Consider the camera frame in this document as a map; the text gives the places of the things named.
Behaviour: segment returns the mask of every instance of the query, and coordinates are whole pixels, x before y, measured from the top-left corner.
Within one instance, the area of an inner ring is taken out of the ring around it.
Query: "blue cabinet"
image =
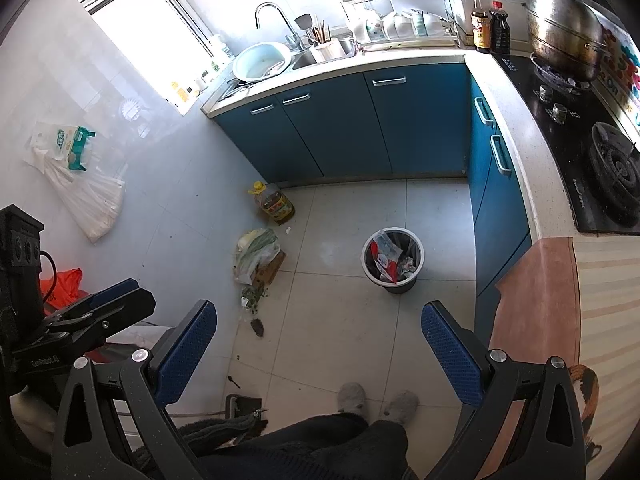
[[[500,303],[500,291],[495,284],[499,282],[516,262],[524,256],[531,247],[531,236],[527,234],[520,246],[507,261],[505,266],[500,270],[498,275],[492,279],[491,283],[476,299],[476,320],[474,323],[474,333],[485,346],[489,346],[491,334],[494,331],[495,313]]]
[[[484,196],[489,166],[491,165],[491,136],[496,123],[476,80],[471,76],[471,149],[469,154],[468,181],[471,193],[471,209],[474,223],[478,218]]]
[[[470,104],[463,63],[385,68],[364,76],[393,173],[465,173]]]
[[[476,219],[476,291],[482,291],[529,233],[520,186],[500,129],[490,137],[492,160]]]
[[[361,73],[278,94],[322,174],[391,174],[376,110]]]
[[[277,96],[235,108],[215,120],[267,182],[322,176]]]

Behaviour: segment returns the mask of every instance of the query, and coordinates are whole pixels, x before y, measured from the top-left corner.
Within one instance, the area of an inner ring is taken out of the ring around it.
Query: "person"
[[[417,480],[406,460],[404,430],[418,407],[414,393],[396,395],[371,425],[360,384],[344,384],[337,401],[333,415],[215,450],[200,464],[225,480]]]

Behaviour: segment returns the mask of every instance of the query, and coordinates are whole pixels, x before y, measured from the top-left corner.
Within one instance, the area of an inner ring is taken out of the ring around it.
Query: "black pants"
[[[333,472],[363,480],[415,478],[406,461],[404,428],[387,420],[369,426],[354,413],[308,418],[241,446],[306,456]]]

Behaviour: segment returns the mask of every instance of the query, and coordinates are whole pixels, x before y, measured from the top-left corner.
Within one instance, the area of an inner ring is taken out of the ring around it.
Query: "gas stove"
[[[545,137],[578,231],[640,235],[640,153],[591,85],[537,58],[495,58]]]

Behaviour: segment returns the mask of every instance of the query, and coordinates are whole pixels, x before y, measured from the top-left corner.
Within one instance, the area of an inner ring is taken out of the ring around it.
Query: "orange plastic bag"
[[[81,281],[82,269],[71,269],[59,272],[58,282],[47,299],[47,304],[56,310],[59,310],[86,296],[86,293],[82,293],[80,291]],[[40,291],[42,292],[43,297],[51,288],[52,283],[53,278],[50,280],[40,280]]]

